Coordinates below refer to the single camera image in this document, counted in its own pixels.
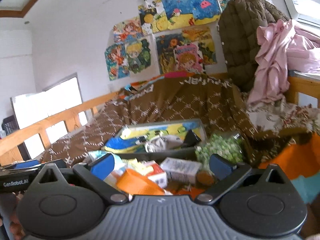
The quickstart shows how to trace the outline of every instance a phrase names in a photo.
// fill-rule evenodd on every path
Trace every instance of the pink clothing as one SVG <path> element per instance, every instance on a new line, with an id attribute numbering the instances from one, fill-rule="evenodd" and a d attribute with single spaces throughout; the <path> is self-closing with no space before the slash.
<path id="1" fill-rule="evenodd" d="M 320 73 L 320 37 L 307 31 L 296 20 L 270 23 L 257 28 L 261 48 L 259 64 L 248 103 L 273 102 L 289 89 L 288 70 Z"/>

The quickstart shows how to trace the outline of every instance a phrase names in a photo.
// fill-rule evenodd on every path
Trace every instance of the hand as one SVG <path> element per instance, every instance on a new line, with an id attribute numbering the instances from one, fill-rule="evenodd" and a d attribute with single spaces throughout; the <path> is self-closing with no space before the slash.
<path id="1" fill-rule="evenodd" d="M 23 195 L 17 195 L 17 204 L 19 203 L 22 196 Z M 13 234 L 14 239 L 21 240 L 25 236 L 25 233 L 22 230 L 22 226 L 18 220 L 17 213 L 16 213 L 15 209 L 10 217 L 10 220 L 12 221 L 12 223 L 10 225 L 10 231 Z"/>

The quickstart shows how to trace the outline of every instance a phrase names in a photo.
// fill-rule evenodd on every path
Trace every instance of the green snack bag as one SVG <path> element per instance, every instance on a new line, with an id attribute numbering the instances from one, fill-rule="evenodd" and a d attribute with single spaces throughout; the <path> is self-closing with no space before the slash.
<path id="1" fill-rule="evenodd" d="M 214 153 L 233 164 L 243 162 L 242 143 L 243 139 L 238 132 L 214 133 L 204 145 L 196 148 L 197 160 L 203 164 L 207 171 L 210 171 L 209 158 Z"/>

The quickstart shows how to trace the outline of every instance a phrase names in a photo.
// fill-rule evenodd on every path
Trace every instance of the olive green jacket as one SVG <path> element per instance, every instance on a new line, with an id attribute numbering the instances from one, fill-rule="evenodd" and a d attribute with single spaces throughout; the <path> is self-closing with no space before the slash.
<path id="1" fill-rule="evenodd" d="M 260 46 L 257 27 L 267 27 L 279 19 L 289 19 L 274 5 L 265 0 L 231 0 L 221 14 L 219 34 L 229 77 L 241 91 L 253 87 L 255 61 Z"/>

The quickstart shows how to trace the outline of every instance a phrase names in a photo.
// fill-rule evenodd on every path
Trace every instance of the wooden bed frame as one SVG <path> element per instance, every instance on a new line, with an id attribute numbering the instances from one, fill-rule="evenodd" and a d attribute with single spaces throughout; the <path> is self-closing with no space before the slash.
<path id="1" fill-rule="evenodd" d="M 215 78 L 228 78 L 227 73 L 218 73 L 212 76 Z M 301 77 L 288 77 L 288 81 L 290 83 L 290 88 L 285 93 L 287 102 L 298 104 L 298 93 L 300 92 L 317 98 L 317 107 L 320 108 L 320 81 Z M 39 134 L 44 148 L 48 149 L 51 145 L 46 133 L 46 129 L 48 127 L 51 127 L 58 122 L 64 121 L 67 131 L 72 132 L 73 130 L 81 127 L 78 113 L 90 109 L 92 115 L 94 115 L 98 112 L 97 106 L 114 98 L 116 95 L 117 92 L 113 92 L 101 97 L 91 99 L 82 103 L 81 105 L 49 116 L 46 119 L 43 119 L 33 125 L 30 125 L 8 135 L 6 138 L 0 140 L 0 165 L 10 164 L 14 161 L 22 161 L 23 159 L 17 146 L 33 135 Z"/>

